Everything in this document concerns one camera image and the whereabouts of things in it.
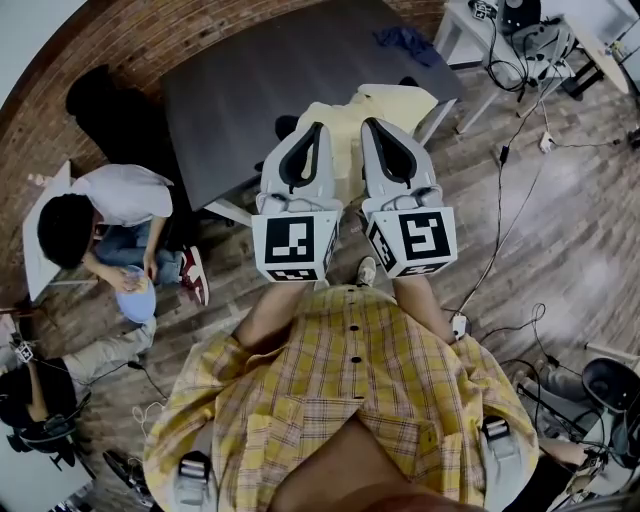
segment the black hair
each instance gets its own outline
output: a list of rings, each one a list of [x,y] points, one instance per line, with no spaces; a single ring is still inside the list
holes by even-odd
[[[93,205],[87,196],[51,199],[40,214],[38,240],[44,255],[62,268],[80,265],[93,236]]]

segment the hand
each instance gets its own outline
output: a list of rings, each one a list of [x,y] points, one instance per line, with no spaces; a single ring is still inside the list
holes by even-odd
[[[155,281],[158,275],[158,264],[156,263],[155,253],[145,252],[142,262],[144,263],[144,275],[148,276],[151,281]]]
[[[140,281],[138,277],[127,272],[126,268],[121,267],[105,267],[102,270],[101,277],[113,286],[115,291],[120,293],[136,291]]]

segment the person sitting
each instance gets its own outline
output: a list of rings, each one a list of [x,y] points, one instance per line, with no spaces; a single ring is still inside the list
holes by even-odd
[[[456,340],[424,276],[394,300],[375,274],[368,257],[356,285],[270,284],[194,346],[143,458],[163,510],[493,512],[524,488],[537,436],[494,357]],[[498,437],[517,439],[509,482]]]
[[[69,416],[90,384],[115,368],[136,361],[153,343],[156,319],[135,331],[93,342],[82,350],[46,361],[33,358],[0,375],[0,421],[24,429],[60,414]]]
[[[209,284],[196,247],[170,252],[160,247],[173,212],[168,179],[138,165],[109,164],[76,180],[69,194],[42,209],[38,240],[44,255],[62,268],[84,266],[116,291],[135,291],[126,267],[144,269],[158,284],[182,283],[209,303]],[[109,226],[94,248],[97,224]]]

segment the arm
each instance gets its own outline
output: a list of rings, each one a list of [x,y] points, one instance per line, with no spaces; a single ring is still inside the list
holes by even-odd
[[[31,378],[31,403],[27,405],[27,411],[31,419],[36,423],[45,421],[49,417],[49,411],[47,410],[47,404],[44,403],[38,369],[33,361],[29,361],[27,367]]]
[[[269,285],[258,303],[236,327],[233,337],[248,352],[268,353],[284,341],[308,283],[274,283]]]
[[[433,290],[424,276],[393,280],[398,306],[423,327],[451,345],[455,341],[451,324],[447,322]]]
[[[156,250],[158,249],[158,240],[167,222],[166,217],[153,216],[151,226],[149,227],[149,239],[147,240],[147,248],[144,251],[143,263],[144,273],[153,281],[158,274],[158,264],[156,263]]]
[[[130,293],[138,286],[138,283],[131,279],[126,269],[100,263],[91,251],[85,253],[82,264],[89,272],[107,281],[117,292]]]
[[[274,340],[282,344],[282,331],[291,323],[305,289],[306,283],[269,285],[232,336],[219,333],[191,350],[144,453],[147,485],[165,510],[172,471],[214,418],[216,398],[244,374],[252,353],[268,352]]]

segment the pants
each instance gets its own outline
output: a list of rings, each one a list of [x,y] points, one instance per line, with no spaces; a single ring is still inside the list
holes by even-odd
[[[104,238],[95,247],[95,255],[101,263],[111,267],[135,265],[142,268],[142,258],[149,240],[151,221],[125,228],[110,226]],[[166,249],[156,251],[158,276],[156,283],[168,284],[180,282],[182,253]]]
[[[591,401],[582,386],[582,379],[577,375],[567,372],[562,368],[543,371],[540,375],[540,385],[540,400],[568,420],[575,422],[584,430],[589,431],[591,427],[599,421],[598,416],[589,411],[595,410],[598,414],[600,414],[601,411]],[[537,382],[526,379],[523,382],[523,387],[537,398]],[[522,395],[520,396],[520,400],[529,413],[529,416],[534,419],[536,401]],[[555,437],[558,434],[566,437],[567,435],[567,431],[559,421],[543,407],[542,403],[538,410],[538,432],[545,437]]]
[[[153,343],[156,319],[151,317],[144,325],[117,338],[105,338],[88,347],[64,356],[62,360],[71,375],[78,402],[88,391],[88,384],[122,363],[137,361],[136,354],[147,350]]]

